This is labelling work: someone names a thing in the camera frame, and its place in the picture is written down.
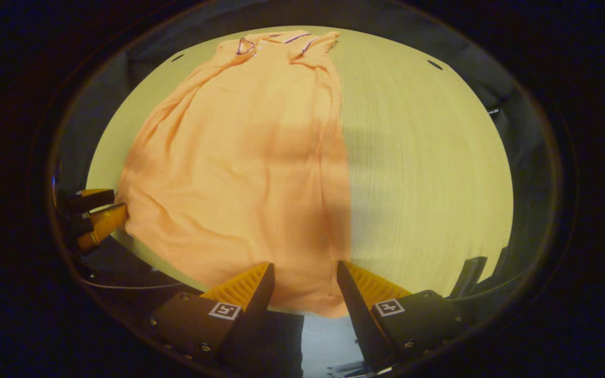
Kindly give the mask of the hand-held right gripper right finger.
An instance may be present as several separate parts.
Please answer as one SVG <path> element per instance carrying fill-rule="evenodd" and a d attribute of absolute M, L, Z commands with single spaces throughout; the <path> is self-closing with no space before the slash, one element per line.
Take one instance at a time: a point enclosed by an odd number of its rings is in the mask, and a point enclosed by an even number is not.
<path fill-rule="evenodd" d="M 434 290 L 409 292 L 350 261 L 338 262 L 337 282 L 363 360 L 373 371 L 432 354 L 471 323 L 461 307 Z"/>

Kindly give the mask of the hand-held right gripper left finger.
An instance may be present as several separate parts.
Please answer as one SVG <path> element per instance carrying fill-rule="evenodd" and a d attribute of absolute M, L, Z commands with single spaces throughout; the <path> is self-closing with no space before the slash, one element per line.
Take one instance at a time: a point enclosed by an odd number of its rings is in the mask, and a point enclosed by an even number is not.
<path fill-rule="evenodd" d="M 201 295 L 180 291 L 148 316 L 151 335 L 194 363 L 231 364 L 267 312 L 274 285 L 274 264 L 265 262 Z"/>

